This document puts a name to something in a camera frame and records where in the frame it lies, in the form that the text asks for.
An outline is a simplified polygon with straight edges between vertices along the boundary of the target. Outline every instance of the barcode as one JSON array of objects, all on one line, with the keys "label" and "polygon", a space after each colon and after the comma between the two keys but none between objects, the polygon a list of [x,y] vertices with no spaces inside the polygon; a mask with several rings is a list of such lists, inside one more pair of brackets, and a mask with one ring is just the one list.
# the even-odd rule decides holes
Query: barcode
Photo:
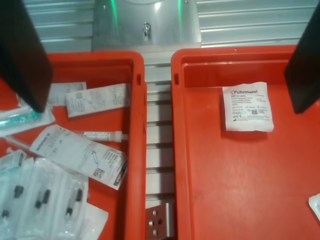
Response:
[{"label": "barcode", "polygon": [[102,176],[104,175],[105,173],[105,170],[102,170],[100,168],[97,168],[94,173],[93,173],[93,176],[97,177],[98,179],[101,179]]},{"label": "barcode", "polygon": [[82,99],[82,92],[76,92],[76,93],[75,93],[75,97],[76,97],[77,99]]}]

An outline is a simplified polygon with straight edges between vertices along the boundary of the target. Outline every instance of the red plastic bin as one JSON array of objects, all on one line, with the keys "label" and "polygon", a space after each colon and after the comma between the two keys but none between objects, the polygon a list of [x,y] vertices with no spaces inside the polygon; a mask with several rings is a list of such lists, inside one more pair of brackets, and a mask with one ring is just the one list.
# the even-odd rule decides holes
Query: red plastic bin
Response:
[{"label": "red plastic bin", "polygon": [[[295,114],[295,46],[184,49],[171,59],[179,240],[318,240],[320,101]],[[226,131],[222,86],[266,82],[273,132]]]},{"label": "red plastic bin", "polygon": [[[147,86],[142,56],[135,52],[49,54],[53,83],[86,82],[87,88],[131,83],[131,106],[68,118],[67,108],[53,108],[56,124],[71,131],[122,131],[129,140],[107,145],[126,153],[127,176],[117,191],[89,179],[88,202],[109,213],[101,240],[137,240],[145,236]],[[0,80],[0,110],[17,108],[16,94]],[[31,144],[47,126],[14,135]],[[10,145],[0,138],[0,156]]]}]

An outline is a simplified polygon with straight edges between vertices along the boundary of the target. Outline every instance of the aluminum panel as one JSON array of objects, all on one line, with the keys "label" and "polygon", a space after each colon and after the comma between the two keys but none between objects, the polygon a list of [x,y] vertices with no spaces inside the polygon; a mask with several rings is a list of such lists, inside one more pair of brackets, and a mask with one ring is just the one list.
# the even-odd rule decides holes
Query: aluminum panel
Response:
[{"label": "aluminum panel", "polygon": [[296,44],[317,0],[198,0],[202,47]]}]

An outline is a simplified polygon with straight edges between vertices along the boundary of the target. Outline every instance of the fuhrmann label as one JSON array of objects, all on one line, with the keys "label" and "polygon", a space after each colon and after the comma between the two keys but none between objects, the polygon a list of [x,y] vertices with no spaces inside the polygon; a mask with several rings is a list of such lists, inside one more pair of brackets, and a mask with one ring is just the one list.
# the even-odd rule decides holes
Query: fuhrmann label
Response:
[{"label": "fuhrmann label", "polygon": [[222,91],[227,131],[272,132],[274,124],[265,82],[223,87]]},{"label": "fuhrmann label", "polygon": [[230,93],[231,93],[231,95],[235,95],[235,94],[257,94],[258,90],[255,90],[255,91],[240,91],[240,90],[239,91],[235,91],[235,90],[233,90]]}]

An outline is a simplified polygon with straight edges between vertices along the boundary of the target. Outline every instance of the white label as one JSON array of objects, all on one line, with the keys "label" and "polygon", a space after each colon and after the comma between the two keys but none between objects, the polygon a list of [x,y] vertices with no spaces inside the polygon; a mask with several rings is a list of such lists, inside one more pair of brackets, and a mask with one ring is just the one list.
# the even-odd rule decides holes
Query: white label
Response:
[{"label": "white label", "polygon": [[129,83],[98,87],[66,95],[69,117],[91,114],[130,106]]},{"label": "white label", "polygon": [[107,131],[85,131],[83,135],[92,141],[110,141],[110,132]]},{"label": "white label", "polygon": [[272,132],[274,124],[265,82],[223,87],[222,90],[227,131]]},{"label": "white label", "polygon": [[20,168],[23,161],[26,159],[27,154],[22,150],[14,151],[4,157],[0,158],[0,175],[11,171],[16,168]]},{"label": "white label", "polygon": [[66,94],[86,89],[86,82],[52,83],[48,103],[51,106],[65,106]]},{"label": "white label", "polygon": [[114,189],[119,189],[127,172],[127,159],[122,151],[90,141],[59,125],[42,131],[30,150]]}]

